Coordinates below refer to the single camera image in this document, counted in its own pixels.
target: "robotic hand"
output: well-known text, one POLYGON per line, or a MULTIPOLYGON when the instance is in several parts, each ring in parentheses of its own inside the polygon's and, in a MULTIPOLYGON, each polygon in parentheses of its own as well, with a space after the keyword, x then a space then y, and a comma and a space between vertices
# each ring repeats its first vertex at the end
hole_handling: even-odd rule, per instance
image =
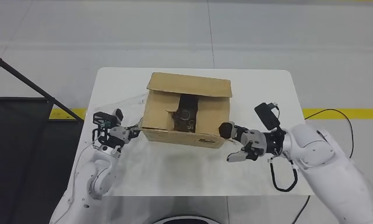
MULTIPOLYGON (((282 130, 280 121, 271 111, 276 106, 273 103, 262 103, 255 108, 270 132, 247 129, 233 122, 225 122, 220 126, 219 133, 223 138, 235 139, 243 145, 239 152, 228 155, 227 161, 256 161, 266 153, 286 158, 291 164, 294 161, 315 195, 340 223, 373 223, 370 188, 338 143, 328 132, 305 124, 282 130)), ((297 170, 294 165, 293 171, 294 184, 286 190, 279 188, 279 191, 290 191, 295 186, 297 170)))
POLYGON ((114 183, 121 149, 140 133, 138 124, 123 127, 122 120, 120 109, 112 115, 103 112, 94 114, 93 123, 98 127, 92 132, 91 145, 98 140, 101 146, 93 145, 95 152, 92 158, 79 171, 75 170, 72 186, 62 196, 50 224, 96 223, 100 219, 101 199, 114 183))

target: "gray floor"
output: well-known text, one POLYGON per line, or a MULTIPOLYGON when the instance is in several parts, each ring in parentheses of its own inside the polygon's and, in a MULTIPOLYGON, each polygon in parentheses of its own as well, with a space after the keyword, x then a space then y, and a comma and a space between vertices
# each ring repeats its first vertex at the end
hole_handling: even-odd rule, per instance
MULTIPOLYGON (((98 69, 115 66, 286 69, 302 108, 370 108, 371 5, 317 0, 0 0, 0 55, 71 108, 87 107, 98 69)), ((2 70, 0 95, 36 96, 2 70)), ((349 152, 345 120, 310 123, 326 128, 349 152)), ((353 158, 372 181, 370 124, 353 121, 353 158)), ((222 223, 290 223, 305 199, 129 198, 118 201, 122 205, 108 215, 114 223, 148 223, 179 211, 222 223), (258 210, 259 202, 267 209, 258 210)), ((312 197, 299 223, 336 219, 312 197)))

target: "black panel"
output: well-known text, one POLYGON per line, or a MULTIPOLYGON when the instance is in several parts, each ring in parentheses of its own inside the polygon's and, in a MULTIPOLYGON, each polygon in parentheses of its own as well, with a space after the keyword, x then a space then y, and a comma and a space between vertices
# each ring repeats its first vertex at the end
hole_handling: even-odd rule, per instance
POLYGON ((0 99, 0 223, 10 218, 32 144, 47 113, 47 99, 0 99))
POLYGON ((13 223, 47 224, 67 188, 83 124, 49 121, 30 168, 13 223))

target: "black cable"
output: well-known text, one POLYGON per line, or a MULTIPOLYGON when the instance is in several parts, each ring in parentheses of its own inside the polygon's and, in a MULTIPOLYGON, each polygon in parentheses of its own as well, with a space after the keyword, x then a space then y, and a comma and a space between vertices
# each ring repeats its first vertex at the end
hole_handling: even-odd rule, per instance
POLYGON ((295 217, 294 221, 293 221, 291 224, 295 224, 295 223, 298 221, 298 218, 301 216, 303 210, 304 210, 305 207, 307 206, 310 197, 311 197, 310 195, 307 197, 307 200, 305 201, 305 203, 304 203, 302 209, 299 211, 298 215, 295 217))
POLYGON ((293 160, 289 160, 289 162, 290 162, 291 166, 293 167, 294 182, 292 183, 292 185, 291 185, 289 188, 287 188, 287 189, 283 189, 283 188, 279 188, 279 187, 277 186, 277 184, 276 184, 276 178, 275 178, 275 172, 274 172, 274 170, 273 170, 272 159, 273 159, 273 157, 272 157, 272 158, 270 159, 270 161, 269 161, 269 166, 270 166, 270 173, 271 173, 271 175, 272 175, 272 183, 273 183, 273 186, 275 187, 275 189, 276 189, 277 191, 281 191, 281 192, 283 192, 283 193, 284 193, 284 192, 287 193, 287 192, 291 191, 291 190, 295 187, 295 185, 297 185, 297 182, 298 182, 298 174, 297 174, 297 170, 293 167, 293 165, 294 165, 293 160))
MULTIPOLYGON (((307 120, 307 119, 309 119, 309 118, 311 118, 311 117, 313 117, 313 116, 315 116, 315 115, 317 115, 317 114, 323 113, 324 111, 337 111, 338 113, 340 113, 341 115, 343 115, 343 116, 346 118, 346 120, 349 122, 350 130, 351 130, 351 141, 352 141, 351 154, 350 154, 350 157, 349 157, 349 158, 351 158, 351 157, 352 157, 352 154, 354 153, 354 148, 355 148, 355 142, 354 142, 354 131, 353 131, 353 129, 352 129, 352 124, 351 124, 350 119, 349 119, 349 118, 348 118, 348 117, 347 117, 343 112, 341 112, 341 111, 339 111, 339 110, 336 110, 336 109, 324 109, 324 110, 321 110, 321 111, 319 111, 319 112, 316 112, 315 114, 312 114, 312 115, 310 115, 310 116, 308 116, 308 117, 306 117, 306 118, 304 118, 304 119, 307 120)), ((299 211, 298 215, 295 217, 294 221, 293 221, 291 224, 295 224, 295 223, 297 222, 298 218, 301 216, 303 210, 304 210, 305 207, 307 206, 310 197, 311 197, 310 195, 307 197, 307 200, 306 200, 306 202, 304 203, 302 209, 299 211)))

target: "black metal pole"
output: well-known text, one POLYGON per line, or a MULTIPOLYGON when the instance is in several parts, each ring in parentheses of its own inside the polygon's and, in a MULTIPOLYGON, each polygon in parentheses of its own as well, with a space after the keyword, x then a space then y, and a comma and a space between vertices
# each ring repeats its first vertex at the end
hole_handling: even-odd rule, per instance
POLYGON ((54 97, 52 97, 49 93, 45 92, 42 88, 37 86, 34 82, 30 81, 27 77, 23 76, 20 72, 15 70, 12 66, 7 64, 2 58, 0 58, 0 67, 3 69, 7 70, 9 73, 11 73, 13 76, 21 80, 23 83, 26 85, 30 86, 32 89, 34 89, 36 92, 39 94, 43 95, 46 97, 50 102, 53 102, 56 104, 59 108, 63 109, 66 111, 68 114, 70 114, 72 117, 74 117, 76 120, 78 120, 80 123, 84 122, 82 118, 77 116, 74 112, 72 112, 70 109, 68 109, 65 105, 60 103, 58 100, 56 100, 54 97))

